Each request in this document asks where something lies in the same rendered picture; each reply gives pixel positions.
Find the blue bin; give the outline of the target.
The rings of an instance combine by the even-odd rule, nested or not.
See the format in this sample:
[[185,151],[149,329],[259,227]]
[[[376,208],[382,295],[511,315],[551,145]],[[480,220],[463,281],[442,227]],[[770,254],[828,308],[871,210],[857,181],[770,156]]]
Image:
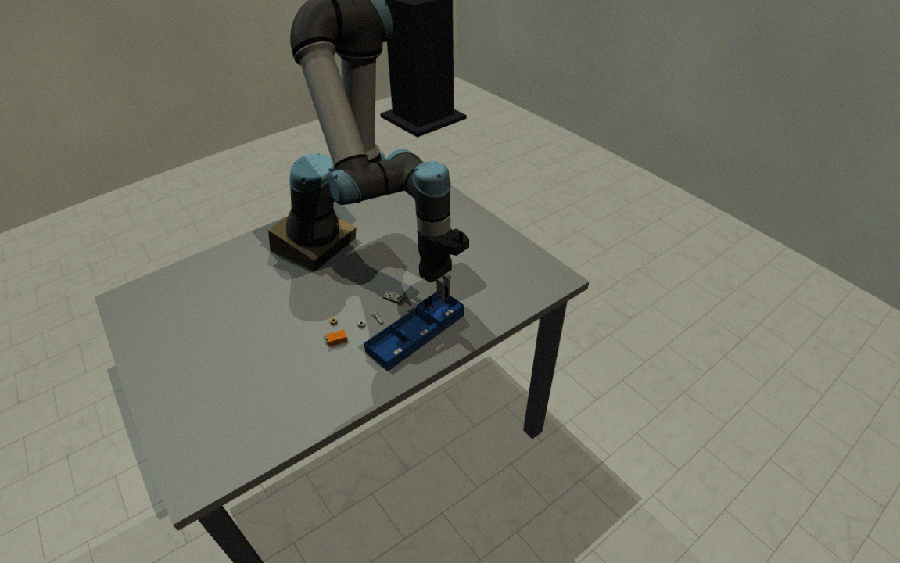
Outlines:
[[365,353],[389,371],[463,316],[463,303],[452,296],[443,302],[435,292],[388,328],[365,341]]

